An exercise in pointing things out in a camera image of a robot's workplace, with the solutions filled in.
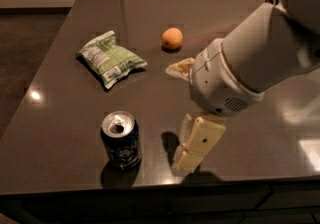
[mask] orange fruit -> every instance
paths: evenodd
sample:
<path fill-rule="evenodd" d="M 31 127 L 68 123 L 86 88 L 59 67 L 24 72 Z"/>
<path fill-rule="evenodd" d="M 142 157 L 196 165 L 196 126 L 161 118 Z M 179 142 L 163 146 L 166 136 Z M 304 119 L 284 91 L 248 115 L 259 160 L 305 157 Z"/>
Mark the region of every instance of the orange fruit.
<path fill-rule="evenodd" d="M 175 50 L 182 44 L 183 35 L 178 28 L 169 28 L 161 36 L 162 45 L 168 50 Z"/>

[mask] can opening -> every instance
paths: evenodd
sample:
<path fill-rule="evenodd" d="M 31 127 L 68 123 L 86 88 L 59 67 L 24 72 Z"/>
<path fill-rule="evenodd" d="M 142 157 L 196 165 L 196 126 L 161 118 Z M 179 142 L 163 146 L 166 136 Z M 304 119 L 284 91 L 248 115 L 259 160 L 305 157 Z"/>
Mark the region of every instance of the can opening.
<path fill-rule="evenodd" d="M 110 131 L 115 134 L 123 133 L 124 127 L 120 124 L 114 124 L 110 127 Z"/>

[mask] table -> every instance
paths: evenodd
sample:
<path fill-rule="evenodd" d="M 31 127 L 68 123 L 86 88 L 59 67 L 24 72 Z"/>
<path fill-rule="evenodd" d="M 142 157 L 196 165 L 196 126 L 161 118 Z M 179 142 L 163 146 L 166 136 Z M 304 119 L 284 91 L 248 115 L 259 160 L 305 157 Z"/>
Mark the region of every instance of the table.
<path fill-rule="evenodd" d="M 319 71 L 281 82 L 262 103 L 228 119 L 223 138 L 194 175 L 170 171 L 185 114 L 202 110 L 191 101 L 188 84 L 165 68 L 195 57 L 262 2 L 77 0 L 0 140 L 0 194 L 315 178 Z M 185 39 L 170 54 L 162 51 L 160 36 L 172 26 Z M 75 53 L 109 30 L 148 66 L 106 91 Z M 131 113 L 140 128 L 143 160 L 126 174 L 110 168 L 100 137 L 102 120 L 117 110 Z"/>

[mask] chip bag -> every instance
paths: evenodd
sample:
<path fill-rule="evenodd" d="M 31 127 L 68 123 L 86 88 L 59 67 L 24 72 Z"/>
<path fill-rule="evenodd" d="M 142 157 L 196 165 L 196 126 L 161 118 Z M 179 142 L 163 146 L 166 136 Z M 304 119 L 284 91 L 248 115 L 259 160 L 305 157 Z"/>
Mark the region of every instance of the chip bag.
<path fill-rule="evenodd" d="M 83 57 L 89 67 L 102 79 L 104 86 L 110 89 L 130 71 L 142 68 L 147 62 L 128 49 L 116 44 L 116 36 L 109 31 L 88 42 L 77 57 Z"/>

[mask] can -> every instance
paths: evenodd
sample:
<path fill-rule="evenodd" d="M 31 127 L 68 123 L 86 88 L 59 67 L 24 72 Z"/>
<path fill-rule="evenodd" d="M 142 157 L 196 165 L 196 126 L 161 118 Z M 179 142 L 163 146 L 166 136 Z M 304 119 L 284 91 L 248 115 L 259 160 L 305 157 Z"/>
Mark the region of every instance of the can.
<path fill-rule="evenodd" d="M 114 168 L 125 171 L 141 162 L 138 124 L 131 114 L 116 111 L 107 115 L 101 135 Z"/>

